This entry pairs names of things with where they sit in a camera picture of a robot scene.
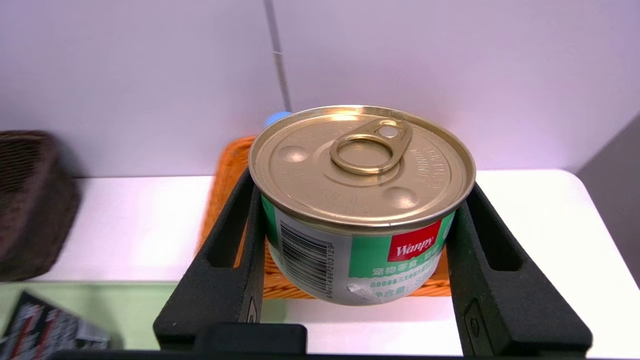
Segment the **metal can lid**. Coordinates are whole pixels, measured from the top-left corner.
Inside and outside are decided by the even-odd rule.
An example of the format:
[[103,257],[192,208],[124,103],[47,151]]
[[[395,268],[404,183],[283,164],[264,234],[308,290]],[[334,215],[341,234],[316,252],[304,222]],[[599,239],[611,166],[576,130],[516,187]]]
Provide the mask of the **metal can lid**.
[[448,130],[375,106],[327,106],[281,119],[256,137],[249,170],[282,211],[362,234],[427,226],[454,211],[476,179],[469,150]]

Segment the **barcode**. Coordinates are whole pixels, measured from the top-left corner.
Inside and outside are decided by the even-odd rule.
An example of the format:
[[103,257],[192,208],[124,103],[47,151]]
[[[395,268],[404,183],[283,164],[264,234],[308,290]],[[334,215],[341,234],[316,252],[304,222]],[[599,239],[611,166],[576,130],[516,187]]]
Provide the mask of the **barcode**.
[[310,288],[326,293],[327,285],[330,284],[327,264],[328,250],[333,248],[331,243],[305,235],[284,222],[280,222],[280,232],[287,271]]

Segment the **red logo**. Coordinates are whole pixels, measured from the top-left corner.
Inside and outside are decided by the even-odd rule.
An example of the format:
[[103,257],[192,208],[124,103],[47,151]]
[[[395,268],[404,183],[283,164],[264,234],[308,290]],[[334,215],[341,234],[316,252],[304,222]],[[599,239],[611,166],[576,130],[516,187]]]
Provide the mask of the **red logo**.
[[391,237],[391,247],[387,261],[406,261],[429,250],[436,243],[440,222],[423,229]]

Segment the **pull ring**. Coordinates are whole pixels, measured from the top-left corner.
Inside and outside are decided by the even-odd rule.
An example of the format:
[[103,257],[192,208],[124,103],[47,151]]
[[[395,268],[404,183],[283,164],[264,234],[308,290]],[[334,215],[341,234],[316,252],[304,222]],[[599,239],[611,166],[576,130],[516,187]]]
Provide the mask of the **pull ring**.
[[[413,136],[411,125],[391,119],[373,120],[360,126],[336,139],[331,145],[331,160],[343,170],[354,174],[381,174],[394,167],[404,154]],[[343,159],[339,150],[352,141],[374,142],[384,146],[391,158],[384,164],[375,166],[362,166]]]

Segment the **woven tray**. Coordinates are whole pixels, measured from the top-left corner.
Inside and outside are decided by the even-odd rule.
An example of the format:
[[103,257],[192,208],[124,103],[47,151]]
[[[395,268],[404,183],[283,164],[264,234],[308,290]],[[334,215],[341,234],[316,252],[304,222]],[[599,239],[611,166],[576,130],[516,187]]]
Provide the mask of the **woven tray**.
[[[196,252],[211,232],[213,225],[225,205],[229,194],[236,185],[240,175],[247,167],[249,148],[253,143],[255,136],[247,136],[230,143],[222,153],[218,162],[218,169],[215,173],[215,180],[209,189],[209,202],[204,215],[202,230],[200,232],[200,241],[198,242]],[[265,299],[312,299],[302,290],[298,289],[289,280],[287,280],[282,272],[275,265],[269,254],[269,250],[265,247],[264,262],[264,298]],[[236,266],[239,262],[240,254],[236,257]],[[449,284],[449,271],[447,266],[446,253],[442,254],[440,263],[435,273],[421,288],[414,291],[410,296],[451,296],[451,288]]]
[[26,280],[49,271],[79,201],[50,134],[0,132],[0,281]]

